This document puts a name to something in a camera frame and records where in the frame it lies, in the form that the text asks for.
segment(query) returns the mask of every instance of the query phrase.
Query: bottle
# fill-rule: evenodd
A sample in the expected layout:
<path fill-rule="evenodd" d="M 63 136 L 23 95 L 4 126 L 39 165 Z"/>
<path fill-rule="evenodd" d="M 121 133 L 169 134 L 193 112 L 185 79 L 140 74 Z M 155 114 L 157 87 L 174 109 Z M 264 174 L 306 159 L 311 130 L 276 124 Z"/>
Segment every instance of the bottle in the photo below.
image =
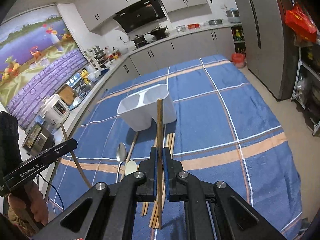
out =
<path fill-rule="evenodd" d="M 238 29 L 236 29 L 236 37 L 237 37 L 237 41 L 241 41 L 241 37 Z"/>
<path fill-rule="evenodd" d="M 240 37 L 241 37 L 241 41 L 244 41 L 243 29 L 240 29 Z"/>

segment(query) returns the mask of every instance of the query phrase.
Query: kitchen counter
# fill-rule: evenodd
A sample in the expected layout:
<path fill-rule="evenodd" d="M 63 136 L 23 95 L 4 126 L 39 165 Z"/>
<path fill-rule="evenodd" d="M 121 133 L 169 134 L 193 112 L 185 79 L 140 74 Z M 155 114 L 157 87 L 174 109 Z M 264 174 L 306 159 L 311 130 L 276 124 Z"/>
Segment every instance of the kitchen counter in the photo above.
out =
<path fill-rule="evenodd" d="M 204 27 L 201 27 L 201 28 L 196 28 L 196 29 L 191 29 L 189 30 L 188 27 L 186 26 L 186 31 L 185 32 L 177 32 L 175 29 L 174 30 L 171 30 L 169 31 L 169 36 L 167 38 L 163 38 L 161 40 L 158 40 L 158 41 L 154 41 L 148 45 L 145 45 L 141 48 L 138 48 L 138 49 L 135 49 L 135 50 L 131 50 L 129 51 L 130 55 L 134 54 L 134 53 L 137 53 L 139 51 L 142 51 L 144 49 L 147 49 L 149 47 L 152 47 L 156 44 L 159 44 L 161 42 L 165 42 L 165 41 L 169 41 L 169 40 L 172 40 L 172 39 L 175 39 L 175 38 L 178 38 L 178 37 L 181 37 L 181 36 L 185 36 L 185 35 L 189 35 L 189 34 L 192 34 L 192 33 L 198 33 L 198 32 L 204 32 L 204 31 L 208 31 L 208 30 L 214 30 L 214 29 L 221 29 L 221 28 L 228 28 L 228 27 L 233 27 L 233 26 L 241 26 L 242 24 L 241 23 L 223 23 L 221 25 L 208 25 L 208 26 L 204 26 Z"/>
<path fill-rule="evenodd" d="M 103 87 L 103 85 L 108 81 L 108 79 L 110 78 L 110 76 L 118 69 L 118 67 L 131 55 L 142 51 L 144 49 L 147 49 L 149 47 L 152 47 L 156 44 L 159 44 L 161 42 L 165 42 L 168 40 L 172 40 L 184 35 L 189 35 L 192 33 L 198 33 L 198 32 L 203 32 L 203 31 L 207 31 L 207 30 L 214 30 L 214 29 L 220 29 L 220 28 L 228 28 L 228 27 L 233 27 L 233 26 L 237 26 L 237 25 L 241 25 L 241 23 L 239 24 L 232 24 L 232 23 L 224 23 L 222 25 L 208 25 L 205 27 L 201 27 L 201 28 L 197 28 L 197 29 L 191 29 L 191 30 L 186 30 L 185 32 L 177 32 L 176 30 L 171 30 L 169 32 L 169 37 L 161 39 L 159 41 L 155 41 L 153 43 L 150 43 L 146 46 L 143 46 L 139 49 L 129 49 L 129 52 L 121 55 L 118 59 L 116 59 L 112 65 L 110 66 L 110 70 L 95 84 L 95 86 L 91 89 L 91 91 L 87 94 L 87 96 L 83 99 L 83 101 L 81 102 L 81 104 L 73 109 L 72 111 L 70 111 L 70 115 L 68 116 L 68 118 L 66 119 L 66 121 L 63 123 L 64 128 L 66 130 L 66 133 L 68 136 L 70 136 L 71 132 L 73 131 L 73 129 L 76 127 L 76 124 L 78 123 L 78 121 L 80 120 L 81 116 L 84 114 L 85 110 L 87 109 L 87 107 L 89 106 L 90 102 L 93 100 L 93 98 L 95 97 L 95 95 L 98 93 L 98 91 Z M 62 129 L 59 128 L 54 134 L 53 134 L 54 138 L 55 138 L 55 145 L 61 143 L 64 141 L 64 137 L 63 137 L 63 133 L 62 133 Z M 51 175 L 53 173 L 54 170 L 54 163 L 52 163 L 49 168 L 47 168 L 46 170 L 41 172 L 41 175 L 47 180 L 49 181 L 51 178 Z M 46 194 L 48 185 L 47 183 L 44 183 L 43 180 L 41 179 L 39 181 L 39 188 L 41 189 L 41 192 L 43 195 Z"/>

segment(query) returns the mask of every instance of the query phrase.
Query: cable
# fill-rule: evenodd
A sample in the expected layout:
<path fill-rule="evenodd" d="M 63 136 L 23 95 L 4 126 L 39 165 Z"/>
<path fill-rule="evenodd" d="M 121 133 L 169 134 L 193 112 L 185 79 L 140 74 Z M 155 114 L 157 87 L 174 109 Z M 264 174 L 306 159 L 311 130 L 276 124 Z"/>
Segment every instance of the cable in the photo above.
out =
<path fill-rule="evenodd" d="M 46 182 L 48 183 L 51 187 L 53 187 L 53 189 L 56 191 L 56 193 L 58 194 L 58 197 L 60 198 L 60 201 L 61 201 L 61 205 L 62 205 L 62 211 L 64 211 L 64 205 L 63 205 L 63 202 L 62 202 L 62 199 L 60 197 L 60 194 L 58 192 L 58 190 L 54 187 L 54 185 L 52 185 L 50 182 L 48 182 L 44 177 L 42 177 L 42 175 L 39 173 L 40 177 Z"/>

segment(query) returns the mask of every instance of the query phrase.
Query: sleeve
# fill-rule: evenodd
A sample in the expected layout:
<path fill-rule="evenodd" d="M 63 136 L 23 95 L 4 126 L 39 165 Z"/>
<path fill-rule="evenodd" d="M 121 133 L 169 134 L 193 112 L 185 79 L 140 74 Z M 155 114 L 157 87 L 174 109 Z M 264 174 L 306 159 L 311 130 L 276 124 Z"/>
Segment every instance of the sleeve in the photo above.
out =
<path fill-rule="evenodd" d="M 2 214 L 0 214 L 0 232 L 1 240 L 29 240 L 17 226 L 14 226 Z"/>

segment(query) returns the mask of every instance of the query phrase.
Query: bundle of chopsticks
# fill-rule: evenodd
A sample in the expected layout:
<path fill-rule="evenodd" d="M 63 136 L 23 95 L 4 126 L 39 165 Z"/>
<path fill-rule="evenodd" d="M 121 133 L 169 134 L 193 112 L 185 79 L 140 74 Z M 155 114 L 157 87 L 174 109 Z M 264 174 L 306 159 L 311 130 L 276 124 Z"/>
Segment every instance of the bundle of chopsticks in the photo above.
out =
<path fill-rule="evenodd" d="M 171 154 L 171 158 L 172 158 L 172 154 L 173 154 L 173 147 L 174 147 L 174 137 L 175 137 L 175 133 L 169 133 L 166 136 L 166 142 L 165 142 L 165 147 L 169 147 L 170 149 L 170 154 Z M 162 176 L 162 210 L 160 211 L 162 213 L 163 211 L 163 207 L 164 207 L 164 201 L 165 201 L 165 190 L 164 190 L 164 177 Z M 147 214 L 148 211 L 148 206 L 149 206 L 149 202 L 144 202 L 142 205 L 142 211 L 141 211 L 141 216 L 145 216 Z M 152 214 L 151 214 L 151 219 L 150 219 L 150 223 L 149 223 L 149 228 L 156 228 L 159 229 L 159 219 L 158 219 L 158 200 L 156 200 L 153 204 L 153 209 L 152 209 Z"/>

